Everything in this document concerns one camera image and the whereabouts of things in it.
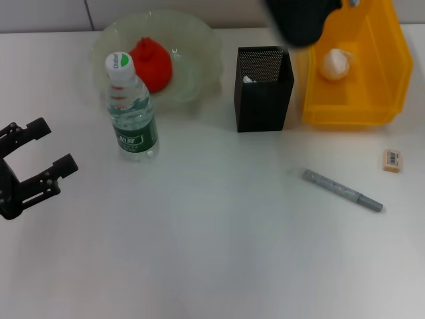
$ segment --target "water bottle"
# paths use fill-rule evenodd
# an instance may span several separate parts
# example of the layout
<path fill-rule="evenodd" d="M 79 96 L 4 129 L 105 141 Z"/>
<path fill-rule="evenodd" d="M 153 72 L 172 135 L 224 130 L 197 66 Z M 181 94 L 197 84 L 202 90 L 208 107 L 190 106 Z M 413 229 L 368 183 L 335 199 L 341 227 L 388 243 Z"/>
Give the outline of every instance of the water bottle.
<path fill-rule="evenodd" d="M 105 64 L 110 79 L 108 112 L 123 156 L 131 161 L 155 157 L 158 134 L 151 96 L 136 75 L 133 60 L 128 53 L 115 52 Z"/>

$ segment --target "red plush toy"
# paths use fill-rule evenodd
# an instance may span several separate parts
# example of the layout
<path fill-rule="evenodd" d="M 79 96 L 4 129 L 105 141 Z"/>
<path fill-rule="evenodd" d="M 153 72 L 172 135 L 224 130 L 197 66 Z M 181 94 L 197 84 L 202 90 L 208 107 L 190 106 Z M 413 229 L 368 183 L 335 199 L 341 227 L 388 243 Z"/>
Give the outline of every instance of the red plush toy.
<path fill-rule="evenodd" d="M 130 51 L 135 72 L 150 93 L 165 88 L 173 76 L 173 65 L 168 52 L 154 40 L 142 38 Z"/>

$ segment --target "glass bowl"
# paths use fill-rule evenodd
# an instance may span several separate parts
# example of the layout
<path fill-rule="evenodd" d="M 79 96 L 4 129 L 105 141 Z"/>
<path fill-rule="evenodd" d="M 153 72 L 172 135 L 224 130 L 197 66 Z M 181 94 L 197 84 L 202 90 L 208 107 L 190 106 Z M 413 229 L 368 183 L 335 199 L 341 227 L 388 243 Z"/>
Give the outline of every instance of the glass bowl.
<path fill-rule="evenodd" d="M 156 106 L 178 106 L 194 101 L 220 81 L 222 45 L 215 32 L 192 15 L 158 10 L 129 15 L 102 32 L 89 57 L 94 82 L 101 92 L 108 85 L 106 57 L 116 51 L 130 52 L 142 37 L 161 44 L 173 62 L 170 83 L 152 96 Z"/>

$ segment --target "yellow bin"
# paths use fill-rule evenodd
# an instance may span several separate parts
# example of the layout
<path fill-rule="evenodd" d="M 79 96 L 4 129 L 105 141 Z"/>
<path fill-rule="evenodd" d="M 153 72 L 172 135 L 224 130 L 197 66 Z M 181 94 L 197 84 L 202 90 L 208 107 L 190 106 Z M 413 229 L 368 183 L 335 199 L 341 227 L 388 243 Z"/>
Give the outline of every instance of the yellow bin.
<path fill-rule="evenodd" d="M 318 71 L 331 49 L 355 55 L 349 75 L 330 82 Z M 297 54 L 302 120 L 324 126 L 380 126 L 403 109 L 413 61 L 391 0 L 361 0 L 327 19 L 321 39 Z"/>

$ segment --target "bottle cap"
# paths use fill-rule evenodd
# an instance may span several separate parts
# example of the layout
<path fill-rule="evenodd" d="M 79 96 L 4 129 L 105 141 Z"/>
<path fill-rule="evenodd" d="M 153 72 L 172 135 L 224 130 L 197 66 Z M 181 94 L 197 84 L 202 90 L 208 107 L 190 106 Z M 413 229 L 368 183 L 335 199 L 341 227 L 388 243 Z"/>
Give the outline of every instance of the bottle cap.
<path fill-rule="evenodd" d="M 135 68 L 130 54 L 114 52 L 106 58 L 106 72 L 112 84 L 120 85 L 135 75 Z"/>

